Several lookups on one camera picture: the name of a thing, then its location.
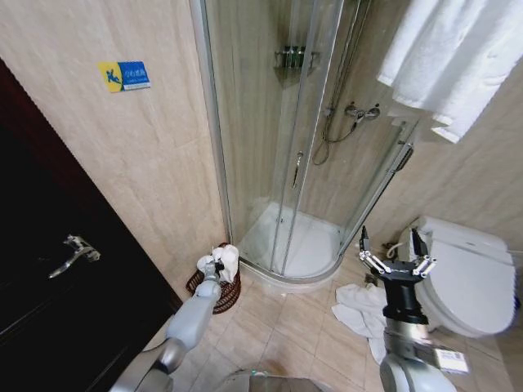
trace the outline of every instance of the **yellow logo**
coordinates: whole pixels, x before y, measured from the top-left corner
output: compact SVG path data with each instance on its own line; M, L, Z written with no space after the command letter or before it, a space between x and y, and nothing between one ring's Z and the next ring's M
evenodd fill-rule
M123 90L122 70L117 62L102 61L98 63L98 69L110 92Z

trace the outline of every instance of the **toilet lid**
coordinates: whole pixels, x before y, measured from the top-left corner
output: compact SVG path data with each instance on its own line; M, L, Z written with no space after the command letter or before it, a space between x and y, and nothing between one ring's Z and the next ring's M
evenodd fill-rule
M501 332L514 315L513 265L434 242L431 256L437 266L423 284L436 295L448 316L473 331Z

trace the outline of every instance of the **brown basket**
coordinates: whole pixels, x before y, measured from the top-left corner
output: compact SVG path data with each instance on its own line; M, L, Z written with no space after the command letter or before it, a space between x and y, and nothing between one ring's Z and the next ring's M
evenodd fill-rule
M226 243L220 244L220 247L224 247ZM186 284L186 289L189 290L191 294L194 294L197 286L203 282L203 272L196 271L193 276L190 277L189 281ZM241 279L239 277L239 268L238 273L235 276L235 280L232 283L220 282L221 287L221 296L214 306L212 314L223 313L226 310L232 308L239 298L239 294L242 289Z

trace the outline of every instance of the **shower enclosure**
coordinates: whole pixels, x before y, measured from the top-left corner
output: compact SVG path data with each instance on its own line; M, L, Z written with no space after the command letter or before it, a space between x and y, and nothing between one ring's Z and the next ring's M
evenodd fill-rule
M357 64L386 44L365 35L372 3L191 6L229 240L268 279L321 283L412 153L414 122L344 110L387 109Z

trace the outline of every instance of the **dark wooden door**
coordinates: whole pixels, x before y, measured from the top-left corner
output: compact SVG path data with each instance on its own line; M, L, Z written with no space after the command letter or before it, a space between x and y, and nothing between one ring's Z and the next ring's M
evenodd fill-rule
M0 88L0 389L108 390L181 301L3 63ZM70 234L101 257L49 278Z

